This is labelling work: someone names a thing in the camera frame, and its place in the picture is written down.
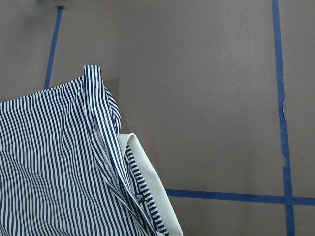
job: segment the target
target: navy and white striped fabric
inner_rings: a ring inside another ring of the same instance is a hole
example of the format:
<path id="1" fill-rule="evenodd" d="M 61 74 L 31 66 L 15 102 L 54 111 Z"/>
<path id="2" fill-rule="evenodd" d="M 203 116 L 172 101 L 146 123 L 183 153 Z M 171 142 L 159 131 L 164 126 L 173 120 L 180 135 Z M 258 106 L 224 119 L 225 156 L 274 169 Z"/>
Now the navy and white striped fabric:
<path id="1" fill-rule="evenodd" d="M 0 103 L 0 235 L 168 235 L 100 67 Z"/>

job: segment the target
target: striped shirt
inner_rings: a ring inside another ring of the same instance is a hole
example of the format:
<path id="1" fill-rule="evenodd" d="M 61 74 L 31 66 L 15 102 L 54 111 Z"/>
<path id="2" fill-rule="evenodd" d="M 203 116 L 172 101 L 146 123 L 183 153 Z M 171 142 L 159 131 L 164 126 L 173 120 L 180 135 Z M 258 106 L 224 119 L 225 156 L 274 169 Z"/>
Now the striped shirt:
<path id="1" fill-rule="evenodd" d="M 0 235 L 169 235 L 100 67 L 0 103 Z"/>

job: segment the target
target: gray floor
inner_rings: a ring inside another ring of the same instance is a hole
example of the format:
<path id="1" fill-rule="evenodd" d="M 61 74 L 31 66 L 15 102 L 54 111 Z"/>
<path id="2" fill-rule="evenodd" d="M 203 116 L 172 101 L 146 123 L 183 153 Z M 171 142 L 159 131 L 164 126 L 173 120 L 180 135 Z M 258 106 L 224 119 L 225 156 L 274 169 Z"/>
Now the gray floor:
<path id="1" fill-rule="evenodd" d="M 271 0 L 2 1 L 0 102 L 101 66 L 167 189 L 284 195 Z M 293 194 L 315 197 L 315 2 L 280 0 Z M 285 206 L 170 197 L 186 236 L 284 236 Z M 297 236 L 314 206 L 295 206 Z"/>

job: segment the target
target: striped garment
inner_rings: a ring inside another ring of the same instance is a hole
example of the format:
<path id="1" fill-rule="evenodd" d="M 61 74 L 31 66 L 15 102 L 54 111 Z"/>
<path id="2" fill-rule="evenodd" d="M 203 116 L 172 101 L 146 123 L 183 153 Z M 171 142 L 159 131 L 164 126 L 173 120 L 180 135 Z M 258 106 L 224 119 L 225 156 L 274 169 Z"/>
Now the striped garment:
<path id="1" fill-rule="evenodd" d="M 0 235 L 171 234 L 120 127 L 97 65 L 0 103 Z"/>

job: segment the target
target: blue painter's tape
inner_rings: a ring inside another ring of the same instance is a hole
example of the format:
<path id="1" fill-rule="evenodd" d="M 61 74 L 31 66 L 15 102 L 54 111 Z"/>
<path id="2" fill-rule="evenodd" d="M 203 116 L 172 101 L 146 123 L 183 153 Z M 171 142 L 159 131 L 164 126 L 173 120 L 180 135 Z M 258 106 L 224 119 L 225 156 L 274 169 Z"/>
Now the blue painter's tape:
<path id="1" fill-rule="evenodd" d="M 292 193 L 292 179 L 290 166 L 289 141 L 287 134 L 287 123 L 284 115 L 284 70 L 282 61 L 282 46 L 281 46 L 281 30 L 280 30 L 280 16 L 278 0 L 272 0 L 272 15 L 274 23 L 274 42 L 275 42 L 275 56 L 276 56 L 276 70 L 277 70 L 277 87 L 278 87 L 278 108 L 280 120 L 280 136 L 281 136 L 281 150 L 286 160 L 283 167 L 284 180 L 284 198 L 286 209 L 286 229 L 288 236 L 294 236 L 294 210 L 293 210 L 293 193 Z"/>
<path id="2" fill-rule="evenodd" d="M 203 191 L 188 191 L 188 190 L 174 190 L 174 189 L 166 189 L 166 193 L 169 197 L 201 198 L 201 199 L 217 199 L 217 200 L 241 201 L 241 202 L 285 204 L 285 197 L 273 196 L 273 195 L 203 192 Z M 294 204 L 303 205 L 303 206 L 315 206 L 315 198 L 294 197 Z"/>
<path id="3" fill-rule="evenodd" d="M 51 71 L 53 68 L 54 55 L 55 55 L 55 49 L 56 49 L 56 44 L 57 44 L 57 37 L 58 37 L 58 31 L 59 31 L 59 26 L 60 26 L 62 9 L 63 9 L 62 5 L 57 6 L 57 18 L 56 18 L 56 24 L 55 24 L 54 34 L 53 34 L 53 40 L 52 40 L 51 47 L 50 47 L 50 54 L 49 54 L 49 60 L 48 60 L 44 89 L 49 88 L 50 76 L 51 76 Z"/>

